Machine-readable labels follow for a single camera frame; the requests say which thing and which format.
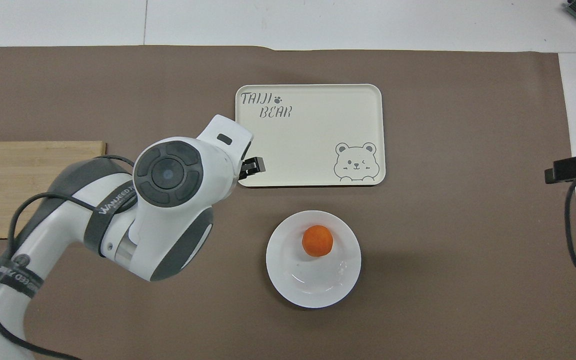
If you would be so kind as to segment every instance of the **white robotic arm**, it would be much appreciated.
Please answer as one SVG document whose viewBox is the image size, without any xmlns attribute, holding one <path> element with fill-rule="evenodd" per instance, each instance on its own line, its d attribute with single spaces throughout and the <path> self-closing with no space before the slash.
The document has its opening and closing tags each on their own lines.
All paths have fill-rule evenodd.
<svg viewBox="0 0 576 360">
<path fill-rule="evenodd" d="M 23 342 L 30 298 L 73 242 L 147 281 L 177 274 L 208 237 L 211 206 L 228 197 L 238 179 L 265 170 L 261 158 L 243 162 L 252 138 L 217 115 L 197 138 L 169 137 L 146 148 L 132 175 L 106 158 L 66 168 L 48 191 L 79 204 L 44 200 L 16 248 L 0 260 L 0 282 L 7 284 L 0 285 L 1 326 Z M 1 332 L 0 359 L 33 358 Z"/>
</svg>

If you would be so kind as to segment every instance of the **orange ball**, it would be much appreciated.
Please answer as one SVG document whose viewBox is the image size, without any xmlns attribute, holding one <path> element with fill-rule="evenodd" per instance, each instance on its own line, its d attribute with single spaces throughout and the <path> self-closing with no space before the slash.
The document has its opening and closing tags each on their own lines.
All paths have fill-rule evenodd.
<svg viewBox="0 0 576 360">
<path fill-rule="evenodd" d="M 332 234 L 323 225 L 314 225 L 307 228 L 301 238 L 301 246 L 310 256 L 324 256 L 332 250 Z"/>
</svg>

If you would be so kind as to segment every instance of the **bear ear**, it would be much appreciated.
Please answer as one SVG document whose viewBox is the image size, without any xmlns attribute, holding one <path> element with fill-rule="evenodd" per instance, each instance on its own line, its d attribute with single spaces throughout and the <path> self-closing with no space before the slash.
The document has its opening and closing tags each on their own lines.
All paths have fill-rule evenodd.
<svg viewBox="0 0 576 360">
<path fill-rule="evenodd" d="M 349 148 L 348 144 L 345 142 L 340 142 L 338 144 L 336 144 L 336 153 L 339 155 L 341 154 L 342 151 L 347 150 Z"/>
<path fill-rule="evenodd" d="M 371 143 L 371 142 L 366 142 L 365 144 L 363 144 L 362 148 L 370 151 L 371 154 L 374 154 L 377 152 L 377 148 L 375 147 L 375 144 Z"/>
</svg>

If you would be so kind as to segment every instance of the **cable tie strap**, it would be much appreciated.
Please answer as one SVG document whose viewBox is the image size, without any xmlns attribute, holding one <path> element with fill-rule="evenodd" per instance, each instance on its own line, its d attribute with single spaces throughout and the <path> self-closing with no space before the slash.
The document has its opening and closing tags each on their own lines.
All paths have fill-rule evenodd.
<svg viewBox="0 0 576 360">
<path fill-rule="evenodd" d="M 0 256 L 0 283 L 32 299 L 44 284 L 44 280 L 25 266 Z"/>
<path fill-rule="evenodd" d="M 94 208 L 84 232 L 84 245 L 86 248 L 99 253 L 99 256 L 105 258 L 101 253 L 101 242 L 104 239 L 106 230 L 108 230 L 108 226 L 110 226 L 110 221 L 112 221 L 115 214 L 131 206 L 137 199 L 135 198 L 136 195 L 137 191 L 133 181 L 128 180 L 114 189 Z"/>
</svg>

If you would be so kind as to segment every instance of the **white table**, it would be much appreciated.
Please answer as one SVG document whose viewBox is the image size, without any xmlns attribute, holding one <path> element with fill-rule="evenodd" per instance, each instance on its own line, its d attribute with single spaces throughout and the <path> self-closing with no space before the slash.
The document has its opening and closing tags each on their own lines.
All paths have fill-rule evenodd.
<svg viewBox="0 0 576 360">
<path fill-rule="evenodd" d="M 571 150 L 576 155 L 576 20 L 565 12 L 564 4 L 564 0 L 1 1 L 0 46 L 254 45 L 275 50 L 559 53 Z M 563 229 L 556 240 L 564 241 Z"/>
</svg>

